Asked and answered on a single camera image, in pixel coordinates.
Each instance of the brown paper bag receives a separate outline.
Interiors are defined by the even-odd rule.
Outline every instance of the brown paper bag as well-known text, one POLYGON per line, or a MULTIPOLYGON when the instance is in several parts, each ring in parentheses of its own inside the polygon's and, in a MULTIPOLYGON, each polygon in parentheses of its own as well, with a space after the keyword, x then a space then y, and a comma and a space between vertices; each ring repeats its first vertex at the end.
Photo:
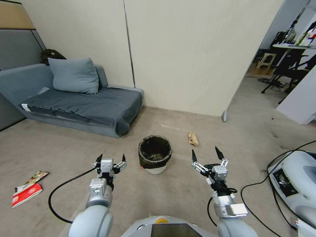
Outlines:
POLYGON ((198 139, 194 132, 190 132, 188 134, 188 137, 189 137, 189 143, 191 143, 192 145, 198 146, 198 139))

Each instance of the white stool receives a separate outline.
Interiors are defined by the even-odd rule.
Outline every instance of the white stool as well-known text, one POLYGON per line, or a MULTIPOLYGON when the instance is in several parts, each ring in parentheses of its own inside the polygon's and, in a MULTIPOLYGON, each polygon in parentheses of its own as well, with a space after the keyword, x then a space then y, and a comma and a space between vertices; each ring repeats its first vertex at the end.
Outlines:
POLYGON ((268 68, 270 68, 274 58, 275 58, 276 54, 268 54, 268 53, 265 53, 262 58, 260 59, 260 61, 258 62, 257 64, 257 68, 260 68, 262 65, 265 65, 265 66, 268 66, 268 68), (268 62, 268 63, 264 63, 264 61, 266 60, 266 58, 268 56, 272 56, 271 60, 268 62))

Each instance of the small red object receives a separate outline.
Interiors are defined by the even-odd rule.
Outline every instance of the small red object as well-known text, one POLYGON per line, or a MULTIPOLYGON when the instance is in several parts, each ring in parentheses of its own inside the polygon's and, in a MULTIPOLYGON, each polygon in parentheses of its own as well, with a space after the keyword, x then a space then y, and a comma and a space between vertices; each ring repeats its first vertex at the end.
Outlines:
POLYGON ((35 195, 39 194, 42 191, 42 187, 38 183, 29 184, 27 187, 22 189, 19 192, 13 194, 12 198, 12 208, 26 202, 27 200, 31 199, 35 195))

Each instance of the white label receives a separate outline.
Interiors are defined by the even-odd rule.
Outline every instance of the white label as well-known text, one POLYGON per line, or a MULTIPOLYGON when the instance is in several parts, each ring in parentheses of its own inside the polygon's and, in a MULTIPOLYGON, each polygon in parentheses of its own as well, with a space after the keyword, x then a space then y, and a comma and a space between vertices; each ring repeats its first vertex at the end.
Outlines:
POLYGON ((27 104, 21 104, 21 105, 22 105, 22 107, 24 108, 25 111, 31 112, 29 107, 27 107, 27 104))

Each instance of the floor stain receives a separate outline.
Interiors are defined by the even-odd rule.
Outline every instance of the floor stain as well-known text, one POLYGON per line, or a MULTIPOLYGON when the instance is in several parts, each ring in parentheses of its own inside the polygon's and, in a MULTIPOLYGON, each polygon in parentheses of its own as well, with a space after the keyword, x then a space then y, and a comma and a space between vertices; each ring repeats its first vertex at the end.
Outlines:
POLYGON ((294 148, 290 148, 288 146, 280 146, 283 150, 294 150, 294 148))
POLYGON ((271 134, 272 134, 273 137, 279 138, 278 135, 275 132, 271 131, 271 134))

